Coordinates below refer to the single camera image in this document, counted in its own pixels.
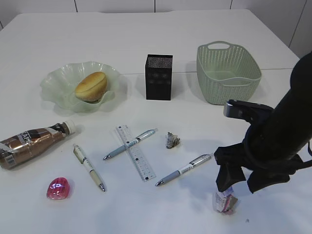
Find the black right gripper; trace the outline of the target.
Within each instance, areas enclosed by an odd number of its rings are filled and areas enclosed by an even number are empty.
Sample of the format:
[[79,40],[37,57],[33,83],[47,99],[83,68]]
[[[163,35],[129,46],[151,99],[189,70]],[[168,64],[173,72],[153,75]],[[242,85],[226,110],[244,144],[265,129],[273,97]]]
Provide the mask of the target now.
[[218,147],[214,153],[220,166],[216,178],[217,189],[224,192],[232,185],[245,181],[242,167],[251,172],[247,184],[253,194],[263,188],[286,183],[299,169],[309,168],[311,161],[303,162],[297,152],[307,140],[300,140],[286,128],[285,121],[269,125],[274,109],[267,105],[230,99],[224,106],[224,115],[243,119],[250,124],[241,143]]

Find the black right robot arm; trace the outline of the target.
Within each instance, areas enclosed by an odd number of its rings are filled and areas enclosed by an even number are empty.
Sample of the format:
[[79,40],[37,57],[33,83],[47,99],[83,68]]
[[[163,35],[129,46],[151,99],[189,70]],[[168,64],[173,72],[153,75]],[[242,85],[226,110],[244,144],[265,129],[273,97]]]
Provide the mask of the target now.
[[312,56],[302,57],[292,70],[290,89],[274,108],[228,100],[224,116],[250,124],[244,139],[214,153],[220,192],[246,181],[250,192],[286,183],[296,171],[311,167],[298,152],[312,137]]

